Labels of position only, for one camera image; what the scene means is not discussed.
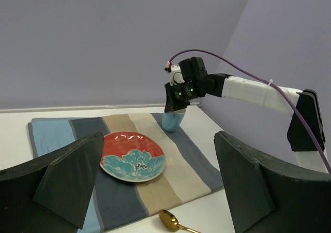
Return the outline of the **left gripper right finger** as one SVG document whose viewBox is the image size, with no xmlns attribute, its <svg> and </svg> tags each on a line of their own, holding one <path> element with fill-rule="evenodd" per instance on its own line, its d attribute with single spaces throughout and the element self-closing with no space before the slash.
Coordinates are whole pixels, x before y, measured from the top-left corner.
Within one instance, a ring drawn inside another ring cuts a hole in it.
<svg viewBox="0 0 331 233">
<path fill-rule="evenodd" d="M 330 232 L 330 175 L 214 136 L 235 232 Z"/>
</svg>

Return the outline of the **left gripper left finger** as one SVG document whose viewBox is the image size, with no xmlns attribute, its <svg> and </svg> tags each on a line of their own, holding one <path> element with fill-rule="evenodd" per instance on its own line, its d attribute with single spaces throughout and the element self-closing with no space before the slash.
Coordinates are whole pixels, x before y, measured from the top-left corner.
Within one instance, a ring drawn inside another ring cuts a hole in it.
<svg viewBox="0 0 331 233">
<path fill-rule="evenodd" d="M 103 153 L 101 132 L 1 170 L 1 232 L 82 229 Z"/>
</svg>

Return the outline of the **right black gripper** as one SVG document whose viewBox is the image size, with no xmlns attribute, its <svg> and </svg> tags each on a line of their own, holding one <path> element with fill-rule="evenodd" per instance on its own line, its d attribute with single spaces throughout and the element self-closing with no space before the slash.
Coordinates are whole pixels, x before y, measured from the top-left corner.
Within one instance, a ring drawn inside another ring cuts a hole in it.
<svg viewBox="0 0 331 233">
<path fill-rule="evenodd" d="M 178 66 L 185 82 L 179 85 L 170 85 L 168 82 L 164 85 L 166 91 L 165 112 L 185 109 L 190 105 L 191 100 L 204 96 L 198 86 L 207 76 L 203 59 L 191 57 L 181 61 Z"/>
</svg>

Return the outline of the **light blue mug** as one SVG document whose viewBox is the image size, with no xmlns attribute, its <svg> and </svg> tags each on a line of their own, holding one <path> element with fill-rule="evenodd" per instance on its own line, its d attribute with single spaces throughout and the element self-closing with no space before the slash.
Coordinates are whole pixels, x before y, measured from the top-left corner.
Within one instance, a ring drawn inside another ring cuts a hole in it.
<svg viewBox="0 0 331 233">
<path fill-rule="evenodd" d="M 186 113 L 186 109 L 164 112 L 162 115 L 162 128 L 167 132 L 174 132 L 180 126 L 184 115 Z"/>
</svg>

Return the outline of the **striped blue beige placemat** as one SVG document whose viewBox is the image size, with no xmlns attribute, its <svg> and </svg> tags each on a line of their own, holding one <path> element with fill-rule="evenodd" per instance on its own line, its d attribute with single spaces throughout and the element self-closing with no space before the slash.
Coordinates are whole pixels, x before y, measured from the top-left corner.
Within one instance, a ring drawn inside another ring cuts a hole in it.
<svg viewBox="0 0 331 233">
<path fill-rule="evenodd" d="M 161 113 L 36 118 L 27 127 L 34 157 L 101 132 L 104 149 L 83 232 L 106 232 L 223 189 L 220 171 Z"/>
</svg>

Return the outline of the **red blue floral plate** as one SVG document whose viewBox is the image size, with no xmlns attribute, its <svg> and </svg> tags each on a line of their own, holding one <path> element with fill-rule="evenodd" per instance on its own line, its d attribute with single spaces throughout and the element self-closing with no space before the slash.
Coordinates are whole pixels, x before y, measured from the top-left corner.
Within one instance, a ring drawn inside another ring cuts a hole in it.
<svg viewBox="0 0 331 233">
<path fill-rule="evenodd" d="M 166 166 L 162 148 L 149 137 L 130 131 L 104 136 L 100 167 L 108 175 L 126 182 L 147 182 Z"/>
</svg>

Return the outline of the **gold spoon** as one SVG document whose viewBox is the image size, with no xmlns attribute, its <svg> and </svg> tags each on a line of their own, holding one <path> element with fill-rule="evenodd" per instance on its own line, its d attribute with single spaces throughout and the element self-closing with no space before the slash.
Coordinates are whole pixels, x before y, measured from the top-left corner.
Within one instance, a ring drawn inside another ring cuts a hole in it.
<svg viewBox="0 0 331 233">
<path fill-rule="evenodd" d="M 181 225 L 179 223 L 177 217 L 175 215 L 173 215 L 171 212 L 169 212 L 168 210 L 161 209 L 158 211 L 158 215 L 159 215 L 159 218 L 161 219 L 162 223 L 164 224 L 164 226 L 173 232 L 178 231 L 178 230 L 186 230 L 186 231 L 193 232 L 193 233 L 200 233 L 197 230 L 194 230 L 189 227 Z"/>
</svg>

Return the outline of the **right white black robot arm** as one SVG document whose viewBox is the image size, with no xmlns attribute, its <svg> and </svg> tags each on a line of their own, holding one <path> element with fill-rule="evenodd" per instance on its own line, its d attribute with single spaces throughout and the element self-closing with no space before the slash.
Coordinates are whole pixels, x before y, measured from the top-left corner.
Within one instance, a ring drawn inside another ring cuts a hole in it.
<svg viewBox="0 0 331 233">
<path fill-rule="evenodd" d="M 170 81 L 165 84 L 166 104 L 161 126 L 174 132 L 193 99 L 212 95 L 256 104 L 291 116 L 287 140 L 300 167 L 330 172 L 325 153 L 325 136 L 317 94 L 275 86 L 272 80 L 247 80 L 227 74 L 208 74 L 200 57 L 191 57 L 165 68 Z"/>
</svg>

